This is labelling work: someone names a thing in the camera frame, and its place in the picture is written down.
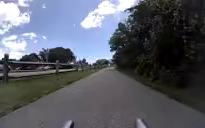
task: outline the grass verge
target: grass verge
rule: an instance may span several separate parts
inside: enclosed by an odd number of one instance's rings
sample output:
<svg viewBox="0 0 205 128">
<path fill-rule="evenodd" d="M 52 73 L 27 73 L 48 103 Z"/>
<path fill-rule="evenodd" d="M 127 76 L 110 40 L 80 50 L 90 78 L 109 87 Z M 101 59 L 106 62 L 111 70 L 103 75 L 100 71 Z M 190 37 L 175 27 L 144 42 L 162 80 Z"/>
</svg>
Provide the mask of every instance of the grass verge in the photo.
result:
<svg viewBox="0 0 205 128">
<path fill-rule="evenodd" d="M 143 85 L 146 85 L 158 92 L 161 92 L 168 96 L 171 99 L 174 99 L 178 102 L 181 102 L 187 106 L 190 106 L 202 113 L 205 113 L 205 98 L 201 95 L 198 95 L 193 92 L 190 88 L 179 89 L 175 87 L 168 87 L 162 85 L 161 82 L 151 82 L 149 78 L 144 76 L 140 76 L 132 70 L 122 70 L 118 69 L 118 71 L 130 76 L 131 78 L 139 81 Z"/>
<path fill-rule="evenodd" d="M 52 74 L 0 84 L 0 117 L 94 72 L 96 70 Z"/>
</svg>

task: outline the wooden fence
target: wooden fence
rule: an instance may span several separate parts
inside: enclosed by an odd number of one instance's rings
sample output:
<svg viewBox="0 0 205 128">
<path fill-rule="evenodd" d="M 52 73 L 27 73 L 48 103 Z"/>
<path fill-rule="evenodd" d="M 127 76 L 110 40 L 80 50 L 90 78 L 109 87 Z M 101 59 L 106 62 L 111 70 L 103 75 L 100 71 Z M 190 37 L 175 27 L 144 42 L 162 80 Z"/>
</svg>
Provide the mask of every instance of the wooden fence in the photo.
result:
<svg viewBox="0 0 205 128">
<path fill-rule="evenodd" d="M 3 82 L 8 83 L 9 80 L 9 66 L 11 65 L 34 65 L 34 66 L 54 66 L 55 67 L 55 73 L 59 73 L 59 67 L 60 66 L 72 66 L 76 70 L 78 70 L 79 65 L 78 64 L 65 64 L 65 63 L 59 63 L 59 61 L 56 61 L 56 63 L 44 63 L 44 62 L 22 62 L 22 61 L 9 61 L 9 55 L 5 54 L 4 58 L 0 60 L 0 64 L 3 65 Z"/>
</svg>

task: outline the blue sky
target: blue sky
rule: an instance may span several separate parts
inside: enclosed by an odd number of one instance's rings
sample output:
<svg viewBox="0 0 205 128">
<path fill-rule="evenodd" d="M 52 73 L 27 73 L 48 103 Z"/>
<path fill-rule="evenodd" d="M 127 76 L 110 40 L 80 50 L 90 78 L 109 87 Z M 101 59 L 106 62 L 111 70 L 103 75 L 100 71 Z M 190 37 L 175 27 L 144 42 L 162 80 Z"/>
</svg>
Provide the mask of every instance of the blue sky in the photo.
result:
<svg viewBox="0 0 205 128">
<path fill-rule="evenodd" d="M 123 12 L 137 0 L 3 0 L 0 59 L 19 59 L 42 48 L 70 48 L 89 62 L 112 57 L 108 40 Z"/>
</svg>

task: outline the treeline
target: treeline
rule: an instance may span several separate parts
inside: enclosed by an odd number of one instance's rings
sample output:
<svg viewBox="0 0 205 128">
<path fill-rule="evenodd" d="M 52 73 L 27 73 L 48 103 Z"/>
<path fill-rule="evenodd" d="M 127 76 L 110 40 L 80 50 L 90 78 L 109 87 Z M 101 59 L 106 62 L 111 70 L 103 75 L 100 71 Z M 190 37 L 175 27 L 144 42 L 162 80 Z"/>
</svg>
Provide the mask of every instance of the treeline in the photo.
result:
<svg viewBox="0 0 205 128">
<path fill-rule="evenodd" d="M 42 49 L 38 54 L 31 53 L 23 56 L 20 61 L 31 61 L 31 62 L 56 62 L 59 60 L 61 63 L 76 62 L 76 56 L 69 48 L 51 48 Z"/>
<path fill-rule="evenodd" d="M 205 64 L 205 0 L 144 0 L 110 38 L 113 61 L 152 81 L 185 86 Z"/>
<path fill-rule="evenodd" d="M 69 48 L 56 47 L 51 49 L 42 49 L 38 54 L 31 53 L 24 55 L 20 61 L 27 62 L 53 62 L 58 60 L 60 63 L 76 63 L 80 65 L 90 65 L 85 58 L 76 60 L 76 55 Z M 107 59 L 98 59 L 92 65 L 109 65 L 110 61 Z"/>
</svg>

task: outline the asphalt road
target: asphalt road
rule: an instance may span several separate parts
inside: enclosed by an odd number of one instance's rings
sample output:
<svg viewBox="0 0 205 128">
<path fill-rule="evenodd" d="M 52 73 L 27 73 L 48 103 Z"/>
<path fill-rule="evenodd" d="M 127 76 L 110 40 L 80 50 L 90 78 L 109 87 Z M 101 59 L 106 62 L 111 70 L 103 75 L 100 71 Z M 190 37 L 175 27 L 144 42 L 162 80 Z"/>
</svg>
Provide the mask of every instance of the asphalt road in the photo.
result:
<svg viewBox="0 0 205 128">
<path fill-rule="evenodd" d="M 143 86 L 114 69 L 104 69 L 0 119 L 0 128 L 205 128 L 205 115 Z"/>
<path fill-rule="evenodd" d="M 68 72 L 68 71 L 74 71 L 75 69 L 62 69 L 59 70 L 59 72 Z M 32 71 L 32 72 L 12 72 L 9 73 L 9 77 L 26 77 L 26 76 L 37 76 L 37 75 L 45 75 L 45 74 L 51 74 L 55 73 L 55 70 L 48 70 L 48 71 Z"/>
</svg>

